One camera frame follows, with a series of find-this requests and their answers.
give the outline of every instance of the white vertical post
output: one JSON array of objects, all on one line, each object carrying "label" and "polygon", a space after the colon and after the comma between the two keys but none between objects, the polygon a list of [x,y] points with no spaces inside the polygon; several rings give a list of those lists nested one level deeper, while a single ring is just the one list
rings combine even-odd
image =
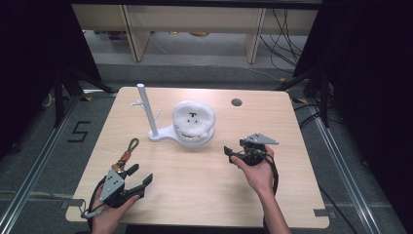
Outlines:
[{"label": "white vertical post", "polygon": [[151,126],[153,136],[158,135],[158,129],[156,128],[155,119],[152,114],[151,105],[149,104],[148,96],[146,95],[145,86],[143,84],[137,84],[137,89],[140,93],[140,98],[142,99],[143,107],[145,108],[146,116],[148,117],[149,124]]}]

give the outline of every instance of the hand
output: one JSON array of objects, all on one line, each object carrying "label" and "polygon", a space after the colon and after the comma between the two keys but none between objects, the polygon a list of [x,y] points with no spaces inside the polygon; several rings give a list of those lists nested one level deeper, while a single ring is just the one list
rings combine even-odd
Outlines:
[{"label": "hand", "polygon": [[[94,205],[93,209],[100,206],[102,203],[99,201],[100,194],[103,189],[103,184],[99,186],[94,196]],[[139,199],[138,195],[135,195],[122,205],[119,208],[109,208],[106,205],[98,208],[99,210],[104,210],[101,214],[94,216],[92,220],[93,230],[92,233],[99,234],[112,234],[115,232],[119,223],[121,222],[122,217],[128,211],[131,206]]]},{"label": "hand", "polygon": [[[267,158],[270,161],[274,161],[274,151],[267,145],[265,145],[265,149],[267,150]],[[249,186],[258,194],[258,196],[267,193],[273,194],[274,177],[268,162],[263,160],[258,165],[249,166],[236,156],[232,156],[231,160],[243,170]]]}]

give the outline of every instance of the light wood tabletop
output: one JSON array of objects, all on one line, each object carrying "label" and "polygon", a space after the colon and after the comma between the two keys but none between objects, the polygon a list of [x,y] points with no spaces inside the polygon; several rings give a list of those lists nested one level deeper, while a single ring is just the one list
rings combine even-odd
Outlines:
[{"label": "light wood tabletop", "polygon": [[[285,92],[146,88],[158,128],[172,123],[172,111],[182,100],[198,100],[215,111],[212,139],[198,148],[185,148],[174,140],[153,142],[137,87],[122,88],[113,103],[89,163],[74,194],[88,203],[96,184],[128,149],[132,138],[140,140],[127,162],[140,168],[126,178],[126,188],[153,174],[145,197],[124,216],[130,224],[167,224],[228,227],[260,227],[263,212],[244,173],[228,162],[224,145],[242,150],[240,139],[255,133],[277,140],[270,145],[280,175],[276,198],[288,226],[325,228],[327,216],[304,140]],[[232,104],[237,98],[241,106]],[[85,221],[78,208],[69,208],[69,221]]]}]

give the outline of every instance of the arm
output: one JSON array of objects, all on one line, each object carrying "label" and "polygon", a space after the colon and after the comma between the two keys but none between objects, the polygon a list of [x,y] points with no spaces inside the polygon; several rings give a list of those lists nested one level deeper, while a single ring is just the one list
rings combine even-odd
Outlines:
[{"label": "arm", "polygon": [[[267,145],[265,147],[267,157],[273,160],[274,151]],[[273,172],[270,165],[266,161],[262,161],[260,164],[251,167],[235,156],[232,156],[231,160],[243,170],[249,186],[257,193],[270,233],[291,233],[274,196]]]},{"label": "arm", "polygon": [[[93,208],[95,209],[101,202],[99,202],[100,193],[102,192],[103,184],[96,191],[94,198]],[[131,206],[139,199],[139,196],[133,196],[119,208],[108,208],[106,205],[100,207],[100,210],[104,210],[101,214],[95,216],[92,220],[93,230],[92,233],[98,234],[112,234],[115,232],[119,223],[121,222],[122,217],[128,211]]]}]

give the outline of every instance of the forearm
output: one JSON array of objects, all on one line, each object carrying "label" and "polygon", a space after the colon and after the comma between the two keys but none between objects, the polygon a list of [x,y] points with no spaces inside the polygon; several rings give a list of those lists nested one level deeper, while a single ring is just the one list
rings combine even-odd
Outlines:
[{"label": "forearm", "polygon": [[282,211],[272,192],[260,193],[258,197],[264,210],[264,218],[271,234],[291,233]]}]

